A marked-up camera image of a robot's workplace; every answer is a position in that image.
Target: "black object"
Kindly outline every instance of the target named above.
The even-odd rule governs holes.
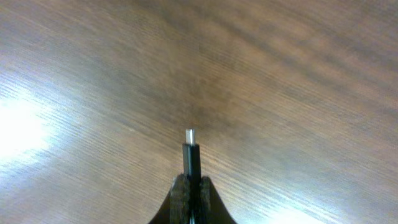
[[[209,177],[201,177],[200,147],[193,130],[182,145],[184,173],[177,176],[149,224],[234,224]]]

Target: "wooden table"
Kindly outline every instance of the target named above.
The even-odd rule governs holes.
[[[0,223],[147,223],[186,128],[238,223],[397,223],[397,40],[397,1],[0,0]]]

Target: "wooden surface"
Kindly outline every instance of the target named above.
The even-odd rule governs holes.
[[[398,223],[397,15],[0,0],[0,223],[147,223],[190,127],[238,223]]]

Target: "metal tip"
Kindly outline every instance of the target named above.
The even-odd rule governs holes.
[[[195,143],[195,130],[194,129],[187,129],[185,131],[185,142],[194,146]]]

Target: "wood grain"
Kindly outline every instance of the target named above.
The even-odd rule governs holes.
[[[0,0],[0,223],[147,223],[191,127],[238,223],[397,223],[397,24],[394,0]]]

